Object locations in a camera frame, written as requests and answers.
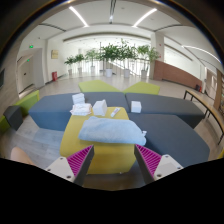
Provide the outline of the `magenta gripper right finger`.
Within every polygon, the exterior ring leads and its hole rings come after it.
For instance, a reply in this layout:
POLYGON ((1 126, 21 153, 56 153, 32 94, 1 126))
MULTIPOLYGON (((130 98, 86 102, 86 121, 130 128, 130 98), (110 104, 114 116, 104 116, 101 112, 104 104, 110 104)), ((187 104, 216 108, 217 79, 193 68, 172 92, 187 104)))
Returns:
POLYGON ((182 166, 170 155, 160 155, 138 144, 134 146, 134 154, 146 184, 182 169, 182 166))

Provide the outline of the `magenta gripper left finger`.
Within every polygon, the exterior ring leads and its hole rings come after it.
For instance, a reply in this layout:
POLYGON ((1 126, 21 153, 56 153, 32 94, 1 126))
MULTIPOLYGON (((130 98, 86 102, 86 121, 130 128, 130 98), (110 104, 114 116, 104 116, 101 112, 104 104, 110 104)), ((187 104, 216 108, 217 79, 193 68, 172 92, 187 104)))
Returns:
POLYGON ((59 157, 46 171, 82 186, 93 157, 94 146, 90 145, 68 157, 59 157))

